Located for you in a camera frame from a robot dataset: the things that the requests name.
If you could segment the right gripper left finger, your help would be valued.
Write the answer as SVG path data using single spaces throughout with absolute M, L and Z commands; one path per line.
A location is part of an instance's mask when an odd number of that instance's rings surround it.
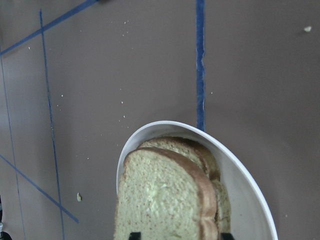
M 128 240 L 141 240 L 141 233 L 140 232 L 131 232 L 129 234 Z

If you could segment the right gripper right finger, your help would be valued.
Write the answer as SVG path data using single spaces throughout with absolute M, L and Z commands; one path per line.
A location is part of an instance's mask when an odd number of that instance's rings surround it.
M 220 234 L 220 240 L 233 240 L 233 235 L 229 232 L 222 232 Z

